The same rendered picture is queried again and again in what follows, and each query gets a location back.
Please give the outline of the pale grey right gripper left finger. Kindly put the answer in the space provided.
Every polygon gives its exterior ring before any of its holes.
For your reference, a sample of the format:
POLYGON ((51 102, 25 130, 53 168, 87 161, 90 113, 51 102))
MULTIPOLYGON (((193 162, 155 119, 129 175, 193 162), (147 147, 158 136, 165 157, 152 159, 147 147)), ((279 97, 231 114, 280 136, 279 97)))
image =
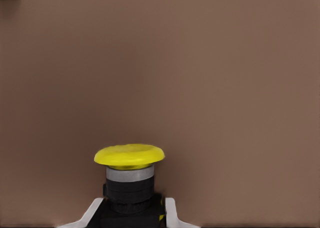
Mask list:
POLYGON ((101 197, 95 198, 79 220, 57 226, 56 228, 86 228, 91 219, 93 218, 94 214, 97 212, 98 208, 102 204, 103 200, 104 199, 101 197))

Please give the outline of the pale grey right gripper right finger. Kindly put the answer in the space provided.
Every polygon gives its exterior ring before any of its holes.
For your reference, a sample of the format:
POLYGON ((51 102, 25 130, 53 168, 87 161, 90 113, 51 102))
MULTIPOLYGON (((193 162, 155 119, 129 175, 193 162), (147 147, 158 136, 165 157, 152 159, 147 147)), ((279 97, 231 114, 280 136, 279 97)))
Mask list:
POLYGON ((197 225, 181 221, 178 218, 175 199, 172 197, 165 198, 166 210, 166 227, 167 228, 200 228, 197 225))

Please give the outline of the yellow mushroom push-button switch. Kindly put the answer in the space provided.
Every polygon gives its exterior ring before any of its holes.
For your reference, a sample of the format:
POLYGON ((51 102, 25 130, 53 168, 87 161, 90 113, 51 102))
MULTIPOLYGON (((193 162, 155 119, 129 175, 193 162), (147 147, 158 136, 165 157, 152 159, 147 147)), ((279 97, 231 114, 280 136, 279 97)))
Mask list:
POLYGON ((163 150, 149 144, 124 144, 99 150, 94 161, 106 168, 98 228, 161 228, 164 199, 155 191, 154 164, 163 150))

